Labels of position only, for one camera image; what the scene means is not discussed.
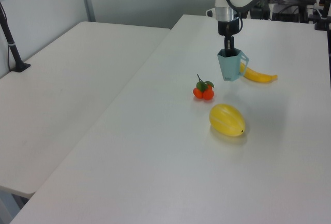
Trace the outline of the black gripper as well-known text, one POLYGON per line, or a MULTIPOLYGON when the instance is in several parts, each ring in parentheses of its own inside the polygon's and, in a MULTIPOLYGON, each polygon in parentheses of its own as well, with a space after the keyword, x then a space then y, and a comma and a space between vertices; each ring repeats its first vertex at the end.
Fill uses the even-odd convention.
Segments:
POLYGON ((218 34, 225 36, 224 49, 234 50, 234 37, 242 30, 242 19, 237 18, 231 21, 217 21, 218 22, 218 34))

